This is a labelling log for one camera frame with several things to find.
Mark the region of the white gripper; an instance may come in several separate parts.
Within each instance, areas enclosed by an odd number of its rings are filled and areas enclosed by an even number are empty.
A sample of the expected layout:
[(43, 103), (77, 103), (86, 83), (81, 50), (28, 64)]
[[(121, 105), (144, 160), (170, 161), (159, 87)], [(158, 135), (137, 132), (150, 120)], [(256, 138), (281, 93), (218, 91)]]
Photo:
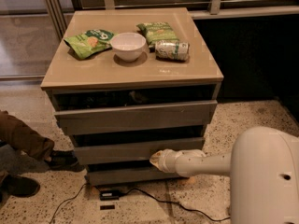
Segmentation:
[(181, 151), (160, 150), (150, 156), (149, 162), (162, 172), (175, 173), (177, 171), (176, 162), (181, 155)]

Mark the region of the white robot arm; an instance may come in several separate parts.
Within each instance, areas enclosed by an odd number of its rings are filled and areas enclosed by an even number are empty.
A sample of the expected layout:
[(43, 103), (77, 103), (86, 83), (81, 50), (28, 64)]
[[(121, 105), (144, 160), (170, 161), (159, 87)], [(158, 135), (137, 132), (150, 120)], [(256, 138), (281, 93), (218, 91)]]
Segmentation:
[(268, 127), (240, 134), (231, 152), (160, 150), (150, 163), (183, 177), (230, 177), (231, 224), (299, 224), (299, 138)]

